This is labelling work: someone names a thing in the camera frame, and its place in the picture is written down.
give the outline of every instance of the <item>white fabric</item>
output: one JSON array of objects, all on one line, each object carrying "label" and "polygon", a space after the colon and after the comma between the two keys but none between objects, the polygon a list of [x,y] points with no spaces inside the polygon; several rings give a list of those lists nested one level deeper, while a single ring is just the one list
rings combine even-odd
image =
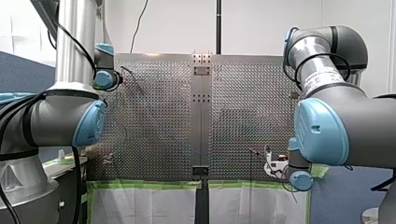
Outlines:
[{"label": "white fabric", "polygon": [[91,224],[193,224],[195,189],[97,189]]},{"label": "white fabric", "polygon": [[[210,223],[305,224],[306,193],[210,189]],[[97,189],[91,224],[194,224],[195,189]]]},{"label": "white fabric", "polygon": [[283,189],[211,189],[210,223],[305,224],[306,193]]}]

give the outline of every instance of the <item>robotic arm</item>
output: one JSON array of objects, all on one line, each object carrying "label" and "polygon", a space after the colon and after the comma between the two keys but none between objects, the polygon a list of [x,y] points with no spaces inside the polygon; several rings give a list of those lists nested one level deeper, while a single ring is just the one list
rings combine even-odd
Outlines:
[{"label": "robotic arm", "polygon": [[[33,3],[47,12],[44,18],[54,12],[53,0]],[[58,184],[48,181],[38,148],[72,146],[78,158],[77,147],[92,145],[101,135],[106,106],[96,90],[112,89],[122,82],[113,74],[113,48],[94,44],[96,9],[101,4],[100,0],[61,0],[55,10],[54,85],[39,94],[0,94],[2,223],[57,223]],[[73,223],[78,214],[77,206]]]},{"label": "robotic arm", "polygon": [[[285,62],[296,71],[295,81],[304,92],[294,113],[295,137],[289,143],[290,184],[301,191],[312,188],[310,163],[395,168],[396,102],[370,99],[350,83],[351,78],[345,81],[342,76],[346,70],[356,74],[367,66],[361,37],[337,26],[294,30],[287,42]],[[394,196],[387,197],[384,203],[393,206],[381,205],[380,223],[393,223],[394,201]]]}]

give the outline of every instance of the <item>green tape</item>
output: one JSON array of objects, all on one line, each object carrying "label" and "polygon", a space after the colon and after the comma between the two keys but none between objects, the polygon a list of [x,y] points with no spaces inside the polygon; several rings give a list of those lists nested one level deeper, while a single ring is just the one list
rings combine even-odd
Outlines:
[{"label": "green tape", "polygon": [[306,206],[305,206],[305,223],[311,224],[311,197],[312,190],[306,193]]},{"label": "green tape", "polygon": [[328,170],[329,170],[328,166],[314,164],[312,165],[311,175],[314,178],[323,178]]},{"label": "green tape", "polygon": [[87,201],[88,201],[87,194],[85,193],[85,194],[81,195],[81,203],[85,203]]},{"label": "green tape", "polygon": [[253,187],[258,189],[283,189],[282,183],[269,181],[249,181],[249,180],[209,180],[210,189],[237,189],[242,187]]},{"label": "green tape", "polygon": [[92,196],[96,189],[199,189],[200,187],[200,181],[158,182],[128,179],[87,181],[88,223],[91,223]]},{"label": "green tape", "polygon": [[[319,178],[322,178],[328,167],[320,166],[313,167]],[[211,189],[229,189],[252,187],[257,189],[284,189],[282,183],[268,182],[268,181],[249,181],[249,180],[209,180],[209,187]],[[102,180],[102,181],[88,181],[87,182],[87,202],[88,202],[88,223],[91,223],[92,214],[92,195],[96,189],[199,189],[201,187],[200,181],[176,181],[176,182],[157,182],[144,180]],[[291,185],[285,184],[286,188],[291,188]],[[311,191],[307,192],[306,209],[305,209],[305,223],[310,224],[311,217]]]}]

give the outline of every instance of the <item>metal bracket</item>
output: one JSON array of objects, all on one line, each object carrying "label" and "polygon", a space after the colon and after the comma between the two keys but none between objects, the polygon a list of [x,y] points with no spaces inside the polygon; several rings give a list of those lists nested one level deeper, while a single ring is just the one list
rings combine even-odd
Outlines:
[{"label": "metal bracket", "polygon": [[192,175],[209,175],[209,166],[192,166]]},{"label": "metal bracket", "polygon": [[193,54],[192,58],[195,76],[210,76],[212,74],[210,69],[210,54]]}]

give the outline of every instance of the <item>gray robot arm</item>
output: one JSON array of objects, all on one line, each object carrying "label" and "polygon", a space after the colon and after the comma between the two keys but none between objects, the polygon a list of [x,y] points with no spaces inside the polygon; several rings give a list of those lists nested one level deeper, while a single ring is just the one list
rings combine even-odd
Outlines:
[{"label": "gray robot arm", "polygon": [[[337,26],[297,30],[289,42],[286,63],[298,69],[304,92],[294,114],[289,182],[298,190],[309,190],[310,163],[396,167],[396,102],[370,99],[341,75],[349,66],[353,73],[366,68],[367,48],[361,37]],[[329,53],[340,55],[349,65],[326,56]]]}]

